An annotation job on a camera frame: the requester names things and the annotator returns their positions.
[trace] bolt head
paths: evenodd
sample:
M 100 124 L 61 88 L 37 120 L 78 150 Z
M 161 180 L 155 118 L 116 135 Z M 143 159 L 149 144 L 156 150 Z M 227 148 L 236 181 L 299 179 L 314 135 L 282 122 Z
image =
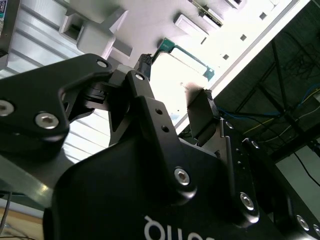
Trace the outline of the bolt head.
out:
M 302 216 L 297 215 L 297 216 L 296 216 L 296 219 L 297 219 L 298 223 L 300 224 L 300 226 L 301 226 L 304 230 L 306 230 L 306 231 L 309 231 L 309 230 L 310 230 L 309 225 L 308 225 L 307 222 L 302 218 Z
M 315 230 L 316 234 L 318 234 L 318 236 L 320 237 L 320 227 L 314 224 L 313 229 Z
M 190 177 L 188 173 L 182 168 L 176 168 L 174 170 L 174 177 L 181 185 L 187 186 L 190 183 Z
M 35 123 L 43 129 L 55 129 L 59 124 L 59 120 L 51 113 L 42 112 L 35 117 Z
M 5 117 L 12 114 L 15 111 L 15 107 L 6 100 L 0 100 L 0 117 Z
M 139 80 L 145 80 L 145 78 L 144 78 L 141 74 L 139 74 L 139 73 L 136 73 L 136 74 L 135 74 L 135 77 L 136 77 L 137 79 L 139 79 Z
M 259 149 L 259 145 L 255 142 L 255 141 L 251 141 L 251 144 L 256 148 L 256 149 Z
M 230 129 L 234 129 L 234 126 L 228 121 L 225 122 L 225 125 L 227 125 Z
M 250 211 L 253 211 L 255 209 L 254 202 L 251 200 L 251 198 L 244 192 L 240 193 L 240 200 L 242 204 Z

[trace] blue cable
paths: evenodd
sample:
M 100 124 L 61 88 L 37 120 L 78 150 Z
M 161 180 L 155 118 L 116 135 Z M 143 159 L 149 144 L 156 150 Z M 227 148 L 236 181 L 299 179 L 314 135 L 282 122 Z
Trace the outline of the blue cable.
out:
M 315 88 L 317 88 L 317 87 L 320 87 L 320 83 L 317 83 L 317 84 L 315 84 L 315 85 L 312 85 L 312 86 L 306 91 L 306 93 L 305 93 L 302 101 L 299 103 L 298 107 L 300 107 L 300 106 L 302 105 L 302 103 L 304 102 L 304 100 L 308 97 L 309 93 L 310 93 L 313 89 L 315 89 Z
M 232 115 L 232 114 L 226 112 L 223 108 L 221 108 L 221 107 L 219 107 L 219 106 L 217 106 L 217 108 L 218 108 L 221 112 L 223 112 L 224 114 L 226 114 L 226 115 L 228 115 L 228 116 L 230 116 L 230 117 L 232 117 L 232 118 L 234 118 L 234 119 L 252 119 L 252 118 L 249 117 L 249 116 L 236 116 L 236 115 Z M 277 117 L 280 113 L 279 113 L 279 112 L 273 112 L 273 114 L 274 114 L 275 117 Z

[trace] black cable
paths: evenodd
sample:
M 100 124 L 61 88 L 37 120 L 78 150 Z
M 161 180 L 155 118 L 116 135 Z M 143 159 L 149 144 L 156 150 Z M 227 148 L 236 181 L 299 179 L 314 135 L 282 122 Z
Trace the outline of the black cable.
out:
M 309 178 L 311 178 L 312 181 L 314 181 L 314 183 L 317 184 L 317 185 L 320 187 L 320 183 L 318 183 L 318 182 L 310 175 L 310 173 L 308 172 L 306 166 L 304 165 L 304 163 L 302 162 L 302 160 L 300 159 L 300 157 L 299 157 L 295 152 L 294 152 L 293 154 L 294 154 L 294 155 L 296 156 L 296 158 L 299 160 L 299 162 L 301 163 L 303 169 L 305 170 L 305 172 L 306 172 L 306 174 L 309 176 Z
M 0 239 L 29 239 L 29 240 L 35 240 L 32 237 L 28 236 L 0 236 Z
M 9 194 L 8 191 L 1 191 L 0 190 L 0 195 L 7 195 L 7 194 Z M 23 193 L 19 193 L 19 192 L 12 192 L 12 196 L 25 197 L 26 195 L 24 195 Z
M 11 202 L 11 197 L 12 197 L 12 192 L 9 192 L 8 194 L 8 199 L 6 201 L 6 205 L 5 205 L 5 209 L 4 209 L 4 213 L 1 219 L 1 223 L 0 223 L 0 235 L 2 233 L 2 231 L 4 230 L 5 224 L 6 224 L 6 219 L 8 216 L 8 212 L 9 212 L 9 207 L 10 207 L 10 202 Z
M 262 122 L 260 122 L 259 120 L 253 118 L 253 117 L 249 117 L 250 119 L 260 123 L 261 125 L 263 125 L 265 128 L 268 128 L 269 131 L 273 132 L 274 134 L 276 134 L 276 136 L 281 139 L 285 144 L 287 143 L 280 135 L 279 133 L 277 133 L 276 131 L 272 130 L 271 128 L 269 128 L 268 126 L 266 126 L 265 124 L 263 124 Z M 300 159 L 300 157 L 295 153 L 293 152 L 293 154 L 296 156 L 296 158 L 298 159 L 298 161 L 300 162 L 300 164 L 302 165 L 304 171 L 306 172 L 306 174 L 309 176 L 309 178 L 314 181 L 315 184 L 317 184 L 319 187 L 320 187 L 320 183 L 318 183 L 312 176 L 311 174 L 309 173 L 308 169 L 306 168 L 306 166 L 304 165 L 304 163 L 302 162 L 302 160 Z

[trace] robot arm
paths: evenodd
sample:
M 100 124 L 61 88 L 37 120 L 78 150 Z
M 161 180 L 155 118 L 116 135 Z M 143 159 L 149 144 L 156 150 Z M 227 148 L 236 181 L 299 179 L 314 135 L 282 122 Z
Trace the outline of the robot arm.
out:
M 0 177 L 46 208 L 46 240 L 320 239 L 272 160 L 205 90 L 187 96 L 198 146 L 179 139 L 142 64 L 113 71 L 86 54 L 0 81 Z M 109 111 L 110 146 L 72 165 L 69 123 L 94 109 Z

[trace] white plastic part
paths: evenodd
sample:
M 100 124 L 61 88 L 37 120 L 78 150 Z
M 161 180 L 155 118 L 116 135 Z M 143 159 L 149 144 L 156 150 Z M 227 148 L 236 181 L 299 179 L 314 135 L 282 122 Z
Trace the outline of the white plastic part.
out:
M 209 35 L 204 30 L 194 24 L 183 14 L 181 14 L 175 21 L 175 25 L 199 43 L 202 43 L 204 40 L 206 40 L 207 37 L 209 37 Z

